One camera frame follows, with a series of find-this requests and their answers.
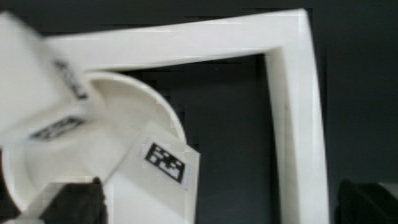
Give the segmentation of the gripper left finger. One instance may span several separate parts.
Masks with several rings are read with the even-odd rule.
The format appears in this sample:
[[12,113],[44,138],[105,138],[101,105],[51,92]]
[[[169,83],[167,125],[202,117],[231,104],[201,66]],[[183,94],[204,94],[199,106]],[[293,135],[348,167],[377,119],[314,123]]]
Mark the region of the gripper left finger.
[[103,183],[50,183],[14,224],[108,224]]

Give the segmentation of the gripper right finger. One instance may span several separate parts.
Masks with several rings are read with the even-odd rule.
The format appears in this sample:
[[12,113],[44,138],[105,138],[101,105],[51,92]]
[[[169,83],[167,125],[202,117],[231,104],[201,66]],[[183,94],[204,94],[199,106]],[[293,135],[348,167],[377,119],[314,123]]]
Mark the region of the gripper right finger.
[[339,186],[336,224],[398,224],[398,183],[353,183]]

